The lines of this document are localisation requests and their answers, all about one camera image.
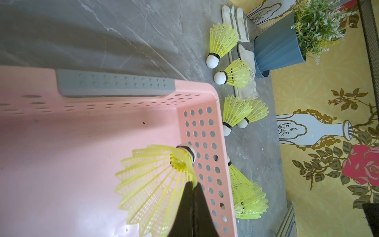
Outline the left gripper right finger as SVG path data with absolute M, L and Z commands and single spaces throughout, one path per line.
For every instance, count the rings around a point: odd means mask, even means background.
M 200 182 L 193 190 L 193 202 L 193 236 L 218 237 Z

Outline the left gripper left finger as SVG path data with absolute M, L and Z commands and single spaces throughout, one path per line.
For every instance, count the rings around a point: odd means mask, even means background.
M 181 202 L 168 234 L 169 237 L 192 237 L 193 234 L 193 183 L 185 185 Z

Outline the yellow shuttlecock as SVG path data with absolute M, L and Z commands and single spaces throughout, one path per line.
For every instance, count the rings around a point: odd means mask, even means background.
M 149 145 L 132 151 L 115 174 L 122 195 L 119 209 L 127 211 L 126 223 L 138 225 L 139 236 L 165 237 L 175 220 L 185 185 L 197 185 L 193 169 L 196 152 L 190 144 L 176 147 Z
M 236 218 L 246 220 L 261 218 L 268 209 L 266 193 L 256 182 L 250 181 L 243 175 L 233 165 L 230 157 L 227 157 L 227 160 Z
M 228 84 L 237 88 L 244 88 L 251 79 L 251 69 L 245 60 L 233 61 L 225 70 L 214 75 L 214 82 L 218 85 Z
M 210 69 L 218 66 L 220 59 L 238 43 L 239 36 L 230 25 L 217 24 L 210 29 L 209 54 L 206 65 Z
M 265 118 L 269 113 L 268 107 L 260 99 L 248 99 L 245 102 L 252 107 L 252 112 L 237 124 L 239 128 L 246 128 L 250 123 Z
M 244 99 L 228 95 L 223 108 L 224 136 L 229 136 L 233 127 L 252 112 L 252 106 Z

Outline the pink perforated storage basket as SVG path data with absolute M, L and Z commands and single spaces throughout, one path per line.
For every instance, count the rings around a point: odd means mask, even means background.
M 214 87 L 150 76 L 1 67 L 1 236 L 136 236 L 115 174 L 135 149 L 190 144 L 221 237 L 237 236 Z

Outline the grey white work glove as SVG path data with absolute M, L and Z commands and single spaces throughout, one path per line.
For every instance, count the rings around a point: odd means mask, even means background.
M 242 59 L 250 67 L 249 84 L 243 88 L 234 87 L 235 96 L 243 99 L 256 99 L 259 94 L 256 89 L 256 65 L 254 55 L 254 44 L 250 42 L 248 33 L 247 18 L 242 8 L 235 6 L 222 6 L 222 20 L 225 24 L 231 26 L 239 36 L 239 42 L 232 51 L 229 52 L 230 61 Z

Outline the green plant in blue pot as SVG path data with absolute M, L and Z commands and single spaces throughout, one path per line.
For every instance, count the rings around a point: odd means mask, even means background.
M 339 1 L 298 1 L 291 12 L 254 39 L 255 76 L 267 77 L 272 70 L 304 63 L 307 57 L 319 62 L 320 54 L 344 37 L 342 25 L 351 11 Z

